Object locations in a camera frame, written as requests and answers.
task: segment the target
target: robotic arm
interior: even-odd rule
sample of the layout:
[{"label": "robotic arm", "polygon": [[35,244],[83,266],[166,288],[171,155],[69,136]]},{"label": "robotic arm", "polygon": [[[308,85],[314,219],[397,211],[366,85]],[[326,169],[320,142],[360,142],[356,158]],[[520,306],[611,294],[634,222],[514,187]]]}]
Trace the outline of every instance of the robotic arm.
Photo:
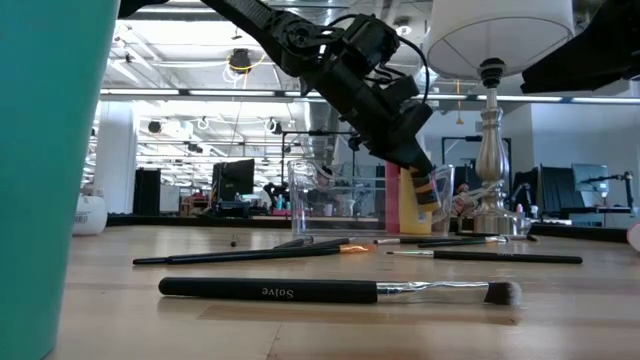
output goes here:
[{"label": "robotic arm", "polygon": [[[166,1],[123,0],[119,17]],[[202,2],[256,39],[286,74],[299,77],[303,95],[316,89],[342,115],[341,121],[354,127],[372,155],[410,168],[420,205],[430,209],[437,204],[427,180],[433,167],[415,138],[432,114],[426,94],[422,103],[411,104],[408,100],[420,91],[413,77],[397,72],[403,76],[385,89],[365,81],[371,71],[384,67],[401,41],[408,43],[394,29],[366,15],[348,15],[330,24],[354,18],[344,30],[315,25],[259,0]]]}]

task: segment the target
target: lamp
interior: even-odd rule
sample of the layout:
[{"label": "lamp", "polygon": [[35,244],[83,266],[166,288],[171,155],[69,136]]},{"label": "lamp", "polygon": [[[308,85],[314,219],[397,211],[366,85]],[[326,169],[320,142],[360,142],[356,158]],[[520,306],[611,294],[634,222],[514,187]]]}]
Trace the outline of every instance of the lamp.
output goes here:
[{"label": "lamp", "polygon": [[504,208],[509,174],[502,145],[497,88],[573,36],[571,0],[434,0],[425,41],[429,66],[440,76],[482,81],[487,105],[476,171],[485,195],[474,212],[476,233],[517,234],[519,216]]}]

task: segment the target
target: tape roll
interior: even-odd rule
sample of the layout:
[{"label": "tape roll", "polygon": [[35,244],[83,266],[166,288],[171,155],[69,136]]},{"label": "tape roll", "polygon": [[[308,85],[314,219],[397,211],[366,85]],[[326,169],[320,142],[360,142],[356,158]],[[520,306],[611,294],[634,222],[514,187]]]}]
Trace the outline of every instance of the tape roll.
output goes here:
[{"label": "tape roll", "polygon": [[627,241],[638,252],[640,252],[640,223],[637,223],[627,231]]}]

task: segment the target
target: white pillar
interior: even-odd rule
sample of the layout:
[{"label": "white pillar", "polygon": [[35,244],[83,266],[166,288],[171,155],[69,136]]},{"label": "white pillar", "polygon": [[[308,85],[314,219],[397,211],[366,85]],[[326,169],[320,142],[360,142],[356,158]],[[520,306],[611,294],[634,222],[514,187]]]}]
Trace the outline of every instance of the white pillar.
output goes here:
[{"label": "white pillar", "polygon": [[133,212],[139,119],[132,102],[102,102],[94,186],[102,189],[107,212]]}]

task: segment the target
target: desk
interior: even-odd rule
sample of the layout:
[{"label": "desk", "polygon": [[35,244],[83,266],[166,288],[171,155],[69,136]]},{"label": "desk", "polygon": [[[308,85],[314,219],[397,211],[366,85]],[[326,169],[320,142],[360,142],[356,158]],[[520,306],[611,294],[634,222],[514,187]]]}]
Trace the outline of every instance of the desk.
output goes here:
[{"label": "desk", "polygon": [[[640,254],[624,244],[542,238],[508,250],[583,256],[545,265],[328,256],[132,268],[134,257],[266,248],[289,232],[116,227],[75,238],[58,348],[64,360],[638,359]],[[483,245],[465,247],[481,251]],[[164,276],[518,281],[519,309],[163,299]]]}]

